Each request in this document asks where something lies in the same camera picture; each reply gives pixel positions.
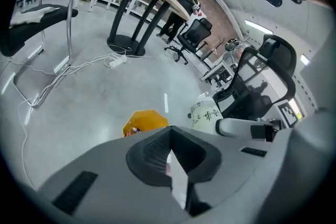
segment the chair base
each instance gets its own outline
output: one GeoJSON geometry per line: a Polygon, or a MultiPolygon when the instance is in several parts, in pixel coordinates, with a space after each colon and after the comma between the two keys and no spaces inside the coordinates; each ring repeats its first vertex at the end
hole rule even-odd
{"type": "Polygon", "coordinates": [[[185,65],[189,63],[182,53],[182,51],[185,50],[185,48],[182,47],[182,49],[177,49],[174,46],[169,46],[169,47],[165,47],[164,50],[172,50],[177,53],[179,57],[175,60],[175,62],[178,62],[180,58],[182,57],[185,60],[185,63],[184,63],[185,65]]]}

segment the floor marking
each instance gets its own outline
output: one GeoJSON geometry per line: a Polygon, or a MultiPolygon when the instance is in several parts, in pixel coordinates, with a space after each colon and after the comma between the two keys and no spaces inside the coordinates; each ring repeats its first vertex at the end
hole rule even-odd
{"type": "Polygon", "coordinates": [[[164,109],[166,111],[166,113],[168,113],[168,95],[165,93],[164,94],[164,109]]]}

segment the ceiling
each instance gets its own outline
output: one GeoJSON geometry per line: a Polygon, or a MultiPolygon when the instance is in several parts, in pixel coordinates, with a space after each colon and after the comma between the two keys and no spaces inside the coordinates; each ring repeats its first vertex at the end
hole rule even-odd
{"type": "Polygon", "coordinates": [[[279,26],[295,33],[306,40],[310,48],[319,49],[334,29],[334,12],[326,5],[312,1],[303,1],[298,5],[291,0],[282,0],[278,8],[271,6],[265,0],[224,0],[236,17],[243,34],[249,35],[253,31],[245,24],[245,19],[256,23],[272,22],[272,26],[279,26]]]}

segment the gray floor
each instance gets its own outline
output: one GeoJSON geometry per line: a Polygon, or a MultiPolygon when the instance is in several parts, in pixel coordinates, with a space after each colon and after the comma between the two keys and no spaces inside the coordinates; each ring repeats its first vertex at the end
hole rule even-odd
{"type": "MultiPolygon", "coordinates": [[[[59,3],[62,0],[46,0],[59,3]]],[[[72,45],[74,66],[112,51],[106,45],[116,9],[105,10],[105,5],[87,12],[88,3],[80,2],[79,15],[73,19],[72,45]]],[[[124,15],[118,34],[131,35],[138,18],[124,15]]],[[[141,30],[138,40],[144,33],[141,30]]],[[[187,118],[197,96],[209,90],[201,82],[201,74],[190,63],[183,65],[173,61],[172,52],[164,51],[165,43],[154,33],[146,45],[146,56],[166,58],[128,58],[115,69],[96,62],[75,74],[64,77],[52,89],[41,107],[31,109],[19,104],[22,98],[12,84],[12,76],[18,70],[13,63],[0,57],[0,139],[1,151],[14,176],[27,182],[21,159],[25,138],[20,124],[28,133],[24,150],[27,174],[34,187],[41,184],[55,171],[80,154],[108,140],[122,136],[122,127],[134,111],[155,109],[166,117],[171,125],[191,127],[187,118]],[[168,113],[165,111],[164,94],[167,94],[168,113]]],[[[46,30],[45,51],[33,66],[52,72],[67,55],[65,22],[46,30]]],[[[30,39],[13,60],[25,62],[27,56],[41,42],[40,35],[30,39]]],[[[20,77],[19,86],[28,98],[35,97],[50,77],[27,69],[20,77]]]]}

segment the black vent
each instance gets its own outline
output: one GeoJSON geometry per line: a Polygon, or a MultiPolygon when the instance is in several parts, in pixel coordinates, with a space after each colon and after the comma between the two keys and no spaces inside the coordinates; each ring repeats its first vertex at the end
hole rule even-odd
{"type": "Polygon", "coordinates": [[[170,136],[166,132],[144,147],[143,158],[154,169],[165,173],[170,150],[170,136]]]}
{"type": "Polygon", "coordinates": [[[181,135],[176,130],[173,129],[171,134],[172,150],[183,170],[188,174],[202,163],[206,152],[200,145],[181,135]]]}
{"type": "Polygon", "coordinates": [[[53,205],[63,212],[72,215],[93,182],[97,178],[93,172],[81,172],[70,185],[55,199],[53,205]]]}
{"type": "Polygon", "coordinates": [[[265,157],[267,151],[262,151],[262,150],[257,150],[255,148],[251,148],[251,147],[244,147],[241,152],[247,153],[247,154],[251,154],[251,155],[255,155],[255,156],[259,156],[259,157],[265,157]]]}

